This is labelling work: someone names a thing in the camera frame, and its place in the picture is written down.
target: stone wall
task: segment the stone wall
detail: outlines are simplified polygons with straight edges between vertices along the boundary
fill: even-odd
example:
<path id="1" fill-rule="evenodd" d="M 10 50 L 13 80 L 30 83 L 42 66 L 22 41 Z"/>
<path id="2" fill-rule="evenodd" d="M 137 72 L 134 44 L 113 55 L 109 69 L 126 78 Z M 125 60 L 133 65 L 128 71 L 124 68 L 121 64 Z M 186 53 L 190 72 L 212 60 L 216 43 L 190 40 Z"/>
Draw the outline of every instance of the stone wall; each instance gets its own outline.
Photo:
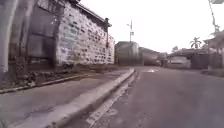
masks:
<path id="1" fill-rule="evenodd" d="M 113 64 L 114 39 L 77 8 L 66 4 L 59 25 L 56 60 L 62 64 Z"/>

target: concrete curb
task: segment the concrete curb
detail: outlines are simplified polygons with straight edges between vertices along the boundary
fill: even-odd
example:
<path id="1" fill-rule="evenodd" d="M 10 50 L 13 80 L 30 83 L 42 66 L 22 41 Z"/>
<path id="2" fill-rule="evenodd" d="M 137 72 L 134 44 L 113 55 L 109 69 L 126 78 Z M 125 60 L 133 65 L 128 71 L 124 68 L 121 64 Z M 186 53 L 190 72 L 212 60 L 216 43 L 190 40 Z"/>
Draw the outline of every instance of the concrete curb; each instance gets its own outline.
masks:
<path id="1" fill-rule="evenodd" d="M 3 90 L 0 90 L 0 94 L 13 93 L 13 92 L 18 92 L 18 91 L 22 91 L 22 90 L 28 90 L 28 89 L 32 89 L 32 88 L 43 87 L 43 86 L 50 86 L 50 85 L 53 85 L 53 84 L 69 81 L 69 80 L 72 80 L 72 79 L 77 79 L 77 78 L 80 78 L 80 77 L 91 77 L 91 76 L 92 75 L 83 74 L 83 75 L 71 76 L 71 77 L 67 77 L 67 78 L 63 78 L 63 79 L 58 79 L 58 80 L 54 80 L 54 81 L 48 81 L 48 82 L 44 82 L 44 83 L 37 84 L 37 85 L 35 84 L 33 86 L 23 86 L 23 87 L 16 87 L 16 88 L 10 88 L 10 89 L 3 89 Z"/>
<path id="2" fill-rule="evenodd" d="M 9 128 L 59 128 L 110 94 L 112 90 L 129 78 L 134 71 L 134 69 L 129 69 L 116 80 L 81 94 L 66 105 L 55 107 L 49 113 L 30 117 L 20 124 L 9 126 Z"/>

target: vegetation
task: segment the vegetation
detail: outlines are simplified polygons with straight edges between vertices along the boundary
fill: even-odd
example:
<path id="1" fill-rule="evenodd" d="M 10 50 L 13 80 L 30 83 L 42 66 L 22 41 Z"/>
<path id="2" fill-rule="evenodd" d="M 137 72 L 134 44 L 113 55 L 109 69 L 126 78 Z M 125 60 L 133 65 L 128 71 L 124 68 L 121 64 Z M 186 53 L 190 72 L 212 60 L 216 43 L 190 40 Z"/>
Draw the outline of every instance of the vegetation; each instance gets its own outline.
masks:
<path id="1" fill-rule="evenodd" d="M 193 39 L 193 41 L 190 42 L 190 44 L 191 44 L 191 48 L 195 48 L 195 49 L 200 48 L 202 42 L 199 41 L 199 38 L 200 38 L 200 37 L 198 37 L 198 38 L 195 37 L 195 38 Z"/>

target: sky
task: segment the sky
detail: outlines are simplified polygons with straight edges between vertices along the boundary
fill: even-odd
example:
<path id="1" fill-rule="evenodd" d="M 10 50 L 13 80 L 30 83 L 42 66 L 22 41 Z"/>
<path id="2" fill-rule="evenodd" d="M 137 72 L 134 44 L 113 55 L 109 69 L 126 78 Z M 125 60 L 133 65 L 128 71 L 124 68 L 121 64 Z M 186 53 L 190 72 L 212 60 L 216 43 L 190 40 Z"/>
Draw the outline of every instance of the sky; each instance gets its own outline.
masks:
<path id="1" fill-rule="evenodd" d="M 189 48 L 194 37 L 209 38 L 214 32 L 208 0 L 81 0 L 103 18 L 109 18 L 109 33 L 115 41 L 132 40 L 158 52 L 174 46 Z M 212 5 L 216 23 L 224 29 L 224 4 Z"/>

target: asphalt road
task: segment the asphalt road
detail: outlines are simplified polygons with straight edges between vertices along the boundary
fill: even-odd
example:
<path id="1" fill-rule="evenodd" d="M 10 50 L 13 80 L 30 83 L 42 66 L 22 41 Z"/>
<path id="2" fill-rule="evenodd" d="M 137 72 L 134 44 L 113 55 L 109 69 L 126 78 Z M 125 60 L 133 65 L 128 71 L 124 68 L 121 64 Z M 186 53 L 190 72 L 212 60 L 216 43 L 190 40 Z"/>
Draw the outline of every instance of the asphalt road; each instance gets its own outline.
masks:
<path id="1" fill-rule="evenodd" d="M 131 87 L 93 126 L 83 117 L 66 128 L 224 128 L 224 78 L 136 69 Z"/>

